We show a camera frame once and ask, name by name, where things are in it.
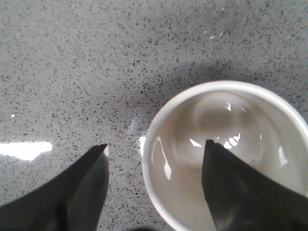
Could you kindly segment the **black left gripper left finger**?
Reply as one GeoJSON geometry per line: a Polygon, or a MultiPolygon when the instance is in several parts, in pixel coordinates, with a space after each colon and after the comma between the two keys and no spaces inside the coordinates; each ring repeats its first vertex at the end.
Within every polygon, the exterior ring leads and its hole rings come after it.
{"type": "Polygon", "coordinates": [[[94,231],[108,184],[108,146],[93,146],[54,179],[1,206],[0,229],[94,231]]]}

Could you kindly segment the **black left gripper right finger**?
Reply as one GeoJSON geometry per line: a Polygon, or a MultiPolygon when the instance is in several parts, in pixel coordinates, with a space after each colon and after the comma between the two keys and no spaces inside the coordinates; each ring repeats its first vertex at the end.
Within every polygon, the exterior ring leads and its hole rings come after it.
{"type": "Polygon", "coordinates": [[[306,231],[308,198],[206,140],[202,187],[218,231],[306,231]]]}

